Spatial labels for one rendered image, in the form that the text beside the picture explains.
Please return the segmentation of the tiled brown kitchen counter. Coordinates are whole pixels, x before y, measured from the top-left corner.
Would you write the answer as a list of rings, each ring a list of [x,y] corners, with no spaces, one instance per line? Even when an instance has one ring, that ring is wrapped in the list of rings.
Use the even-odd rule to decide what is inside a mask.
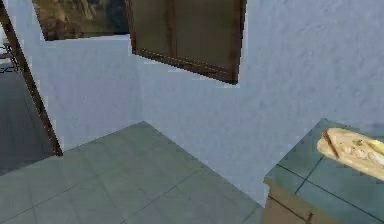
[[[384,224],[384,182],[317,150],[321,131],[341,126],[321,119],[265,175],[263,224]]]

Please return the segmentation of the framed landscape picture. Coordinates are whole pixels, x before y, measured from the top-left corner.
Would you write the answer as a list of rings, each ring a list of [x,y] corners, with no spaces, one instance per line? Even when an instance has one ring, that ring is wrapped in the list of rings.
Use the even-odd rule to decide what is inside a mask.
[[[126,0],[32,0],[46,41],[129,33]]]

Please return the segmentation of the dark brown wall cupboard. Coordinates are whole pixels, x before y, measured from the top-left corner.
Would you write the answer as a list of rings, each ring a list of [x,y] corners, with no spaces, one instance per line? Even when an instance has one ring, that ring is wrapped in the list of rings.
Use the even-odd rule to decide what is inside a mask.
[[[247,0],[126,0],[132,53],[235,85],[246,4]]]

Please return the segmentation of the dark brown door frame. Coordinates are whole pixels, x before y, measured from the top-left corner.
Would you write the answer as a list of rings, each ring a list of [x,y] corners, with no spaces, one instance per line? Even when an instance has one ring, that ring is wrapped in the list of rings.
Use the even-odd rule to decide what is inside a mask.
[[[15,32],[15,27],[11,22],[11,18],[6,10],[4,0],[0,0],[0,24],[2,25],[7,40],[11,46],[11,55],[16,59],[16,65],[23,75],[25,84],[27,85],[29,94],[32,98],[34,106],[38,112],[39,118],[42,121],[43,128],[47,133],[52,150],[56,156],[62,156],[63,151],[60,147],[58,138],[55,134],[52,123],[40,96],[36,82],[33,79],[30,66],[26,60],[20,41]]]

